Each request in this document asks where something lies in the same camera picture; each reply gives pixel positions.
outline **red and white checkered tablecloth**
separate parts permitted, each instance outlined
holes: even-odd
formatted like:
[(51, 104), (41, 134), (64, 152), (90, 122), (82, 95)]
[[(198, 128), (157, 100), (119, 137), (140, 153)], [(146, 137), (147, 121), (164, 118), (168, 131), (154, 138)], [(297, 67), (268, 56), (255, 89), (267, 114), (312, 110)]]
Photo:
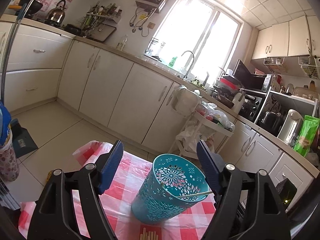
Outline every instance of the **red and white checkered tablecloth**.
[[(91, 141), (74, 152), (81, 165), (94, 163), (97, 158), (108, 153), (112, 144)], [(215, 207), (213, 194), (184, 211), (158, 225), (146, 225), (138, 221), (132, 211), (131, 202), (135, 198), (152, 163), (124, 151), (123, 158), (116, 171), (111, 187), (100, 196), (100, 200), (109, 223), (119, 240), (139, 240), (143, 228), (146, 231), (156, 231), (158, 240), (200, 240), (206, 231)], [(84, 222), (78, 191), (73, 191), (76, 218), (80, 233), (90, 237)], [(34, 202), (24, 203), (19, 219), (19, 231), (27, 237)]]

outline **trash can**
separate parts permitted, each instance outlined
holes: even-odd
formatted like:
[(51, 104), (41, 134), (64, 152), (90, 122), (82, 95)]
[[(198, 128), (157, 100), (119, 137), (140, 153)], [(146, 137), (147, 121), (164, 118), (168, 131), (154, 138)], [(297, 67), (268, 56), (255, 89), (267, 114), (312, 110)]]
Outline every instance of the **trash can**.
[(6, 181), (14, 181), (19, 176), (19, 165), (12, 146), (11, 129), (9, 139), (0, 148), (0, 176)]
[(157, 224), (179, 215), (208, 195), (177, 198), (210, 190), (203, 173), (188, 160), (173, 154), (155, 158), (152, 168), (131, 204), (135, 217)]

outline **window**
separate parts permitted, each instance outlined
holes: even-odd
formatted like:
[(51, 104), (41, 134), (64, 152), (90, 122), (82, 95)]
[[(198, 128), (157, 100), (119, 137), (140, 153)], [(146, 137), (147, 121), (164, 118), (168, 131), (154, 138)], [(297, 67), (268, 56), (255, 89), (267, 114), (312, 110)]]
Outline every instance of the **window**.
[(207, 72), (212, 84), (224, 68), (238, 34), (240, 24), (214, 6), (202, 0), (180, 0), (169, 13), (155, 39), (165, 46), (158, 56), (168, 65), (177, 57), (173, 69), (183, 74), (188, 70), (195, 54), (195, 63), (188, 77), (205, 80)]

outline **blue gripper pad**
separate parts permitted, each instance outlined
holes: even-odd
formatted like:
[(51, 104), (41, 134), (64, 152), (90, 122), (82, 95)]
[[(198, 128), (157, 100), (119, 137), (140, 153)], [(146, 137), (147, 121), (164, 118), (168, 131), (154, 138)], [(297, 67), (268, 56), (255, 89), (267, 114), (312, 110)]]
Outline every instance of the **blue gripper pad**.
[(220, 193), (222, 189), (220, 177), (226, 164), (219, 154), (212, 154), (214, 156), (213, 160), (210, 153), (203, 140), (197, 143), (197, 156), (204, 171), (205, 179), (212, 191)]
[(106, 155), (109, 155), (109, 158), (100, 172), (100, 184), (97, 188), (99, 195), (102, 195), (105, 190), (110, 188), (113, 177), (116, 174), (123, 156), (123, 143), (121, 141), (116, 141), (116, 143), (113, 145), (113, 148)]

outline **tiled floor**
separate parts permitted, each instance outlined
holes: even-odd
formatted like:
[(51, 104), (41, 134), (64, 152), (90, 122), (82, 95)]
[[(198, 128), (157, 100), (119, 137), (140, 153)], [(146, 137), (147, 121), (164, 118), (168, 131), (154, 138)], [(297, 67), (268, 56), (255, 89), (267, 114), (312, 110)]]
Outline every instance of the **tiled floor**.
[[(11, 194), (18, 202), (39, 198), (48, 172), (57, 168), (64, 172), (81, 168), (72, 153), (89, 141), (114, 143), (117, 138), (73, 114), (54, 101), (33, 108), (12, 118), (18, 118), (28, 129), (39, 149), (19, 159), (20, 175), (7, 182)], [(124, 143), (124, 150), (148, 161), (155, 156)]]

